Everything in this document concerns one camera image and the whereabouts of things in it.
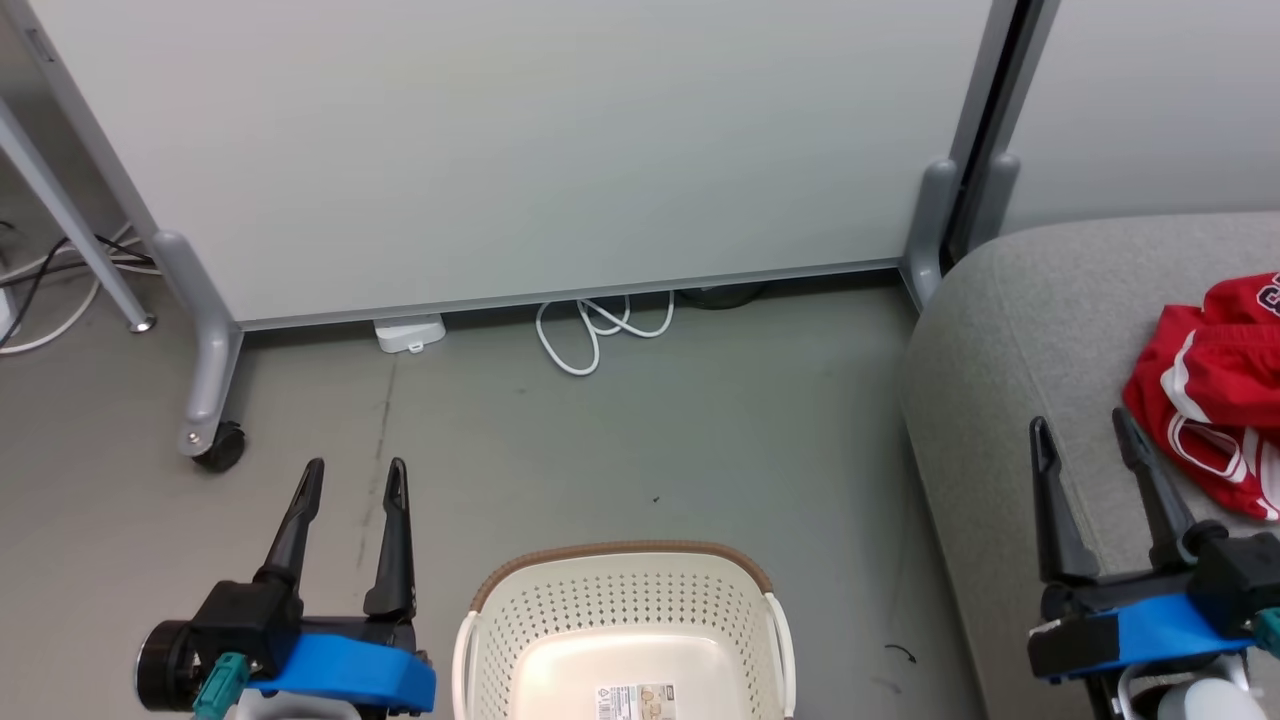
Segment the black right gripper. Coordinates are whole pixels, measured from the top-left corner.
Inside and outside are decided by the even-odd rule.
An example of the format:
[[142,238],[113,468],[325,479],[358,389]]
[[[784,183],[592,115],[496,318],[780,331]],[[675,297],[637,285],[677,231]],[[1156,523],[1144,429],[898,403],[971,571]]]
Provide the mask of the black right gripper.
[[1268,532],[1231,537],[1219,521],[1196,524],[1166,478],[1157,448],[1128,409],[1114,409],[1114,430],[1123,462],[1138,484],[1153,569],[1101,574],[1062,487],[1062,461],[1050,424],[1037,416],[1029,441],[1043,619],[1083,618],[1185,594],[1217,633],[1254,632],[1257,618],[1277,607],[1277,537]]

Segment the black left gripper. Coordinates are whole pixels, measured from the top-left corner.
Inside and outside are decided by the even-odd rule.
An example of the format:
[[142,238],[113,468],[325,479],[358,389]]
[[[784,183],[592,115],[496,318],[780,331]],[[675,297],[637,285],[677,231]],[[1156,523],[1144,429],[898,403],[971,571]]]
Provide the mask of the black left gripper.
[[192,619],[159,623],[136,660],[136,696],[150,712],[191,712],[233,653],[248,691],[338,700],[357,714],[420,714],[421,655],[411,624],[416,575],[407,466],[394,457],[381,507],[385,521],[366,615],[306,616],[297,584],[308,528],[320,507],[325,462],[311,459],[257,579],[219,582]]

